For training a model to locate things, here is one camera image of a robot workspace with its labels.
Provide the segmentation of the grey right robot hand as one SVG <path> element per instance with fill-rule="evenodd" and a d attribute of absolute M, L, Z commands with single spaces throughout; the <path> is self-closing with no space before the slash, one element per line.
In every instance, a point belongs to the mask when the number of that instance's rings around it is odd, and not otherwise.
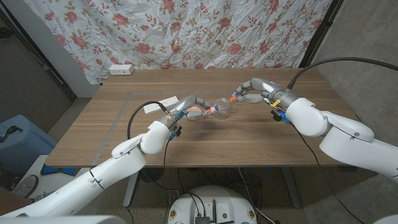
<path fill-rule="evenodd" d="M 229 101 L 232 104 L 265 102 L 273 108 L 288 108 L 298 97 L 280 85 L 263 78 L 252 78 L 241 84 Z"/>

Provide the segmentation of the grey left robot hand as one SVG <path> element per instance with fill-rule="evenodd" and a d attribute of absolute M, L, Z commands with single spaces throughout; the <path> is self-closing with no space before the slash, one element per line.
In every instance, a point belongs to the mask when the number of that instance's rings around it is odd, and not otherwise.
<path fill-rule="evenodd" d="M 202 107 L 205 111 L 199 109 L 198 111 L 189 111 L 188 109 L 192 106 Z M 187 96 L 174 104 L 165 115 L 163 115 L 159 122 L 164 124 L 166 127 L 173 127 L 178 120 L 183 116 L 189 121 L 197 121 L 199 119 L 206 119 L 212 116 L 218 111 L 218 107 L 212 106 L 209 102 L 201 99 L 197 96 Z"/>

